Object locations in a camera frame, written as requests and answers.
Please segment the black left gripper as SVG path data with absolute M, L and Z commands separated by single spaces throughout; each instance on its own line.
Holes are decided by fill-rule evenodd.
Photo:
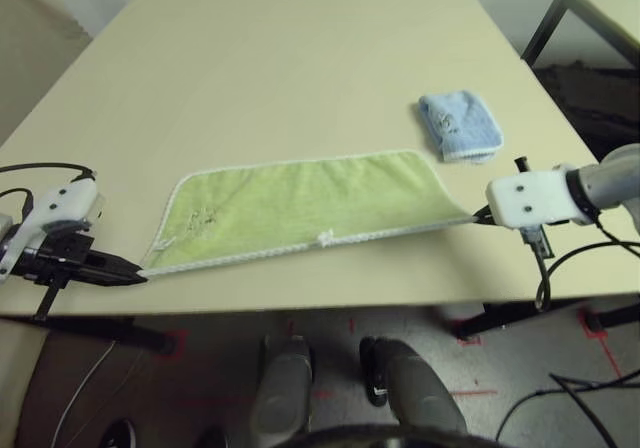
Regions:
M 46 320 L 56 296 L 84 264 L 87 256 L 91 267 L 87 273 L 90 284 L 117 287 L 147 282 L 140 274 L 142 268 L 135 263 L 114 254 L 90 251 L 93 242 L 93 237 L 83 234 L 47 237 L 37 250 L 28 249 L 22 256 L 21 277 L 47 287 L 34 315 L 36 321 Z

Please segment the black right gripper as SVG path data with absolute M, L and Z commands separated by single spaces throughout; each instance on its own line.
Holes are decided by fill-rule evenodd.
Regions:
M 526 173 L 530 171 L 528 159 L 526 156 L 518 157 L 514 160 L 514 163 L 520 173 Z M 491 214 L 491 210 L 488 206 L 484 206 L 474 213 L 474 223 L 481 225 L 493 225 L 494 219 Z

